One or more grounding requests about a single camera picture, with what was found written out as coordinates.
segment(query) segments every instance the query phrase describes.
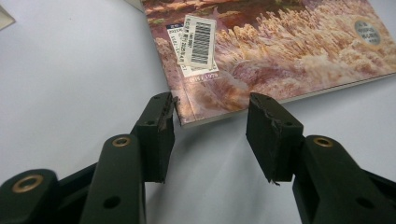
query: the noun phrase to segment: barcode sticker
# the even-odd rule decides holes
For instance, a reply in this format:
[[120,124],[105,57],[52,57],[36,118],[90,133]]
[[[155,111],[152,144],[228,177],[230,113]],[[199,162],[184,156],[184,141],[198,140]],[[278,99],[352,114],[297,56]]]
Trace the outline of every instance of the barcode sticker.
[[177,63],[212,69],[216,21],[186,16]]
[[[181,46],[181,37],[183,35],[183,23],[171,24],[166,26],[166,30],[169,34],[169,37],[172,42],[172,46],[174,47],[175,53],[178,57],[180,53]],[[187,65],[180,65],[181,71],[183,72],[184,77],[194,77],[202,74],[209,74],[218,72],[219,69],[215,62],[213,62],[213,68],[207,69],[202,67],[191,67]]]

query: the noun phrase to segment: paperback book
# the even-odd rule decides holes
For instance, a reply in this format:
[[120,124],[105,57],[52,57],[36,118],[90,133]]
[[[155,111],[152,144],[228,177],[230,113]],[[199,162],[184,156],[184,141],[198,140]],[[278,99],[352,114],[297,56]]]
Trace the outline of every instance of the paperback book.
[[396,73],[396,44],[367,0],[142,4],[185,127],[247,109],[253,91],[285,103]]

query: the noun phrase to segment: barcode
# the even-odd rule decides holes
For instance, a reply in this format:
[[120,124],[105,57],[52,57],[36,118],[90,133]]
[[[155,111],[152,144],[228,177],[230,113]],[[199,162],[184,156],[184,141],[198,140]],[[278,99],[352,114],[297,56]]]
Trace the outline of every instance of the barcode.
[[210,31],[210,24],[197,22],[192,44],[192,62],[207,63],[207,59],[209,57]]
[[214,69],[216,21],[187,15],[177,63]]
[[[181,37],[183,36],[183,23],[177,23],[177,24],[170,24],[166,25],[166,29],[169,34],[169,38],[171,39],[172,46],[174,47],[175,54],[178,55],[180,53],[180,44],[181,44]],[[184,77],[194,77],[202,74],[216,74],[216,72],[219,71],[217,65],[215,62],[213,62],[212,69],[208,68],[203,68],[203,67],[191,67],[188,65],[181,65],[180,66],[181,72],[183,73]]]

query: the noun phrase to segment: round gray sticker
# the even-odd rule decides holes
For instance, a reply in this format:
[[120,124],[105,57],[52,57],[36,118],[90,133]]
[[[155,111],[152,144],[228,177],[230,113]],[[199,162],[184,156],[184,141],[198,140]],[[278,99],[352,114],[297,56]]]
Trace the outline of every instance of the round gray sticker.
[[358,35],[371,45],[379,45],[381,43],[381,36],[372,24],[367,21],[356,21],[355,30]]

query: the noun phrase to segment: screw hole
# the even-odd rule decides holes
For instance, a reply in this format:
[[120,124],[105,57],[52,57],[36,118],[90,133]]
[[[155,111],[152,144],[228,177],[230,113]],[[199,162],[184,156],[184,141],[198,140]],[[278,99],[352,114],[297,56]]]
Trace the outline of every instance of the screw hole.
[[20,188],[25,189],[25,188],[30,188],[37,182],[37,179],[32,178],[32,179],[27,179],[23,182],[20,183]]
[[314,142],[321,147],[332,147],[332,141],[327,138],[318,137],[314,139]]
[[125,147],[129,145],[131,142],[131,139],[128,137],[119,137],[113,141],[113,146],[114,147]]
[[373,205],[372,202],[370,202],[369,200],[365,199],[365,198],[357,198],[356,202],[358,204],[360,204],[362,207],[365,207],[367,209],[374,209],[375,206]]
[[128,140],[122,138],[122,139],[117,140],[116,143],[121,145],[121,144],[125,144],[127,141]]
[[103,203],[103,207],[106,209],[112,209],[117,207],[120,204],[120,202],[121,202],[120,197],[113,196],[105,200],[105,202]]

